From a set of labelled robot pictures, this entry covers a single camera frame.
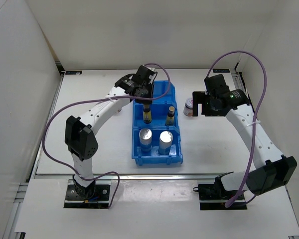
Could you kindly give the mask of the yellow-label brown bottle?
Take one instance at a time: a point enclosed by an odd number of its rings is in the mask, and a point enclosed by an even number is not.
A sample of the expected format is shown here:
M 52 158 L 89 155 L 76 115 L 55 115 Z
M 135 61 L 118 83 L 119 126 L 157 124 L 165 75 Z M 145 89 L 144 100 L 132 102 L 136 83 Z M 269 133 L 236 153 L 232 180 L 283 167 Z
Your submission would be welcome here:
M 152 122 L 150 105 L 143 104 L 143 121 L 146 124 Z
M 175 107 L 170 106 L 168 108 L 165 125 L 174 125 L 174 119 L 175 119 Z

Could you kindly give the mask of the blue-label silver-lid shaker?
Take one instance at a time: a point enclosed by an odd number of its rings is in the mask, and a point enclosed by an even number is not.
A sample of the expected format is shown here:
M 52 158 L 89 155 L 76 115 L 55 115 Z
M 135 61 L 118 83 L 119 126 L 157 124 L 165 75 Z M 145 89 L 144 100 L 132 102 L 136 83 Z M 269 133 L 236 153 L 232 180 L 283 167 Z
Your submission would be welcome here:
M 150 152 L 152 143 L 152 131 L 149 128 L 143 128 L 139 132 L 141 151 Z
M 173 141 L 173 135 L 170 131 L 163 131 L 159 136 L 159 153 L 161 155 L 169 155 Z

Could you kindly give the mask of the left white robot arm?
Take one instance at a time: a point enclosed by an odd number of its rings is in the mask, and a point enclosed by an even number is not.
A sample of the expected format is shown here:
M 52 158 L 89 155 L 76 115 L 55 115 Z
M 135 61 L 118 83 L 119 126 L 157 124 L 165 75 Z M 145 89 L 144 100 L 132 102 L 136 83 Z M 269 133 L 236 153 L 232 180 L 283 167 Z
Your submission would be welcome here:
M 98 150 L 96 134 L 105 122 L 135 97 L 145 98 L 145 102 L 149 103 L 156 75 L 156 72 L 144 76 L 139 73 L 125 75 L 114 84 L 105 101 L 97 102 L 79 117 L 70 116 L 66 120 L 65 144 L 74 162 L 73 182 L 76 193 L 83 199 L 90 200 L 97 195 L 92 170 L 92 157 Z

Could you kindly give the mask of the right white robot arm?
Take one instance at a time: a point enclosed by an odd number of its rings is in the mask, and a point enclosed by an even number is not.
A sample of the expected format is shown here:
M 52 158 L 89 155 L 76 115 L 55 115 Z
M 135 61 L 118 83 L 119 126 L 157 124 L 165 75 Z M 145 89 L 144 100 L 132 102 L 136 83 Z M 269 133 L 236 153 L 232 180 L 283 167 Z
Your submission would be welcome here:
M 232 124 L 249 150 L 255 167 L 253 171 L 219 177 L 214 186 L 216 197 L 225 199 L 236 190 L 261 195 L 289 182 L 297 167 L 295 158 L 284 156 L 273 144 L 260 122 L 254 119 L 250 101 L 242 90 L 220 95 L 193 92 L 192 99 L 193 116 L 198 115 L 198 105 L 202 105 L 202 115 L 225 117 Z

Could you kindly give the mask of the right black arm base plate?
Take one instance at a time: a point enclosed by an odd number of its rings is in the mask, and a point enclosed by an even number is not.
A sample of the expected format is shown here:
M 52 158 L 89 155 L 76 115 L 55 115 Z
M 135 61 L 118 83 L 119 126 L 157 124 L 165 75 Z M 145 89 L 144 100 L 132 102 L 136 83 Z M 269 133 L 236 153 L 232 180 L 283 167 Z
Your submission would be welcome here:
M 235 203 L 229 207 L 225 207 L 225 203 L 231 199 L 236 191 L 226 191 L 222 196 L 216 192 L 213 184 L 198 184 L 193 188 L 198 193 L 201 211 L 221 211 L 221 210 L 246 210 L 246 200 L 244 195 L 240 195 Z

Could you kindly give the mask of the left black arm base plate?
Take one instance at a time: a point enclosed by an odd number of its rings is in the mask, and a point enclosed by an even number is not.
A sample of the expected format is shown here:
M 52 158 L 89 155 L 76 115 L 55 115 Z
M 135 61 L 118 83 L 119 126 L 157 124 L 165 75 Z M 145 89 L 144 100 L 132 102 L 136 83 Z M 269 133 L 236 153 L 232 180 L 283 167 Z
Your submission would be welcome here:
M 76 192 L 74 183 L 69 181 L 63 207 L 68 209 L 107 209 L 110 202 L 110 189 L 110 183 L 96 183 L 87 197 L 81 197 Z

